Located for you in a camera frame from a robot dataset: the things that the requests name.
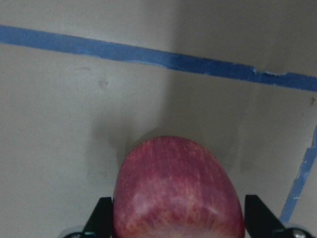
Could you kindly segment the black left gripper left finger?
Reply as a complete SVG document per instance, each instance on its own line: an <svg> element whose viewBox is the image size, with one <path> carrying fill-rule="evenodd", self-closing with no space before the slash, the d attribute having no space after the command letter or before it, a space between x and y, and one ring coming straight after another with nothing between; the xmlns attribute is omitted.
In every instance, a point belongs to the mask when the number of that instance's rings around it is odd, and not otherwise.
<svg viewBox="0 0 317 238"><path fill-rule="evenodd" d="M84 238L110 238L113 228L113 204L111 197L98 200L83 228Z"/></svg>

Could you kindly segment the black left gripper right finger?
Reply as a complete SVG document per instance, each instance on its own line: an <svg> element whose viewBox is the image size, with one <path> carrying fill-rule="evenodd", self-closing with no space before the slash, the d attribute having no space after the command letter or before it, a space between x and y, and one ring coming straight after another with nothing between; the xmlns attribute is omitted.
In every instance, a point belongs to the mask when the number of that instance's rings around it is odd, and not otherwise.
<svg viewBox="0 0 317 238"><path fill-rule="evenodd" d="M245 228L251 238L288 238L286 228L257 195L246 195Z"/></svg>

